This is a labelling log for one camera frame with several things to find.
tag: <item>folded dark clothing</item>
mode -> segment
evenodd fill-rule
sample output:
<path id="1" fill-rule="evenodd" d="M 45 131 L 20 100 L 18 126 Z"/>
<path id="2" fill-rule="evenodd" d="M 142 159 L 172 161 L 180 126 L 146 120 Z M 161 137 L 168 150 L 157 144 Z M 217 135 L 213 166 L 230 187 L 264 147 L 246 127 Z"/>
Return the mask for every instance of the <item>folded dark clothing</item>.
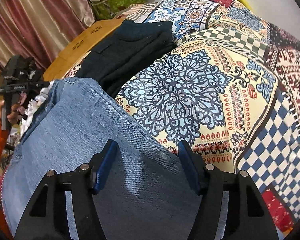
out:
<path id="1" fill-rule="evenodd" d="M 123 21 L 92 48 L 75 77 L 95 79 L 115 98 L 130 78 L 176 47 L 171 27 L 170 21 L 142 24 Z"/>

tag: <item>light blue denim fabric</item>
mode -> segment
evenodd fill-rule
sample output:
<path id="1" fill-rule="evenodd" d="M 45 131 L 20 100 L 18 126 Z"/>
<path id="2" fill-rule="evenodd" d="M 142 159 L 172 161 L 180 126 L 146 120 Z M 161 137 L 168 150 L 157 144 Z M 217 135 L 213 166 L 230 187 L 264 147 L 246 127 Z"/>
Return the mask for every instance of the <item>light blue denim fabric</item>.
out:
<path id="1" fill-rule="evenodd" d="M 74 170 L 101 152 L 108 139 L 119 144 L 121 155 L 113 163 L 105 188 L 94 197 L 107 239 L 187 239 L 201 197 L 190 189 L 178 157 L 88 78 L 56 81 L 15 149 L 2 186 L 2 204 L 12 234 L 48 170 Z M 223 237 L 227 196 L 216 239 Z M 78 239 L 70 194 L 67 211 L 71 237 Z"/>

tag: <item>metal screw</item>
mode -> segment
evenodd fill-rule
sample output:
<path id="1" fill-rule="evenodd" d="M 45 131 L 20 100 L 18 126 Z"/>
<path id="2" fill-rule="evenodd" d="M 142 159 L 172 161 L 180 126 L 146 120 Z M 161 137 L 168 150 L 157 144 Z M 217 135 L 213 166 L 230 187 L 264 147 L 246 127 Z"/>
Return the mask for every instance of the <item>metal screw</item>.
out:
<path id="1" fill-rule="evenodd" d="M 209 171 L 212 171 L 214 169 L 214 165 L 208 163 L 208 164 L 206 164 L 206 169 Z"/>
<path id="2" fill-rule="evenodd" d="M 246 171 L 240 171 L 240 175 L 243 177 L 247 177 L 249 174 Z"/>
<path id="3" fill-rule="evenodd" d="M 48 177 L 51 177 L 53 175 L 54 175 L 54 171 L 53 170 L 50 170 L 50 171 L 47 172 L 47 176 Z"/>
<path id="4" fill-rule="evenodd" d="M 84 163 L 84 164 L 81 164 L 80 169 L 85 171 L 85 170 L 89 169 L 89 167 L 90 167 L 89 164 Z"/>

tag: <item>pink satin curtain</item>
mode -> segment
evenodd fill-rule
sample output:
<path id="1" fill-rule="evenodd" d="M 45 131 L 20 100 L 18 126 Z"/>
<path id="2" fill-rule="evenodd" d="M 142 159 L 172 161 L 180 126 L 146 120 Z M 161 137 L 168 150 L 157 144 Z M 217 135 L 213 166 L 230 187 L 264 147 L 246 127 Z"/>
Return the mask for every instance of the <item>pink satin curtain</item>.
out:
<path id="1" fill-rule="evenodd" d="M 46 69 L 93 23 L 87 0 L 0 0 L 0 70 L 15 54 Z"/>

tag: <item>patterned bedspread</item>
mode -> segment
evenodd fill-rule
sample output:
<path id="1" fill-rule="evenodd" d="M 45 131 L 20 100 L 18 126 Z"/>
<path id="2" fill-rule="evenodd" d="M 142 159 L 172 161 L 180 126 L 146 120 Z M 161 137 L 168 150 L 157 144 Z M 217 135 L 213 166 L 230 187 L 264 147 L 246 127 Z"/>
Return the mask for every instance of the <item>patterned bedspread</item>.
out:
<path id="1" fill-rule="evenodd" d="M 172 21 L 178 47 L 117 103 L 174 154 L 187 140 L 206 162 L 248 171 L 287 234 L 300 218 L 300 41 L 236 0 L 163 0 L 120 17 Z"/>

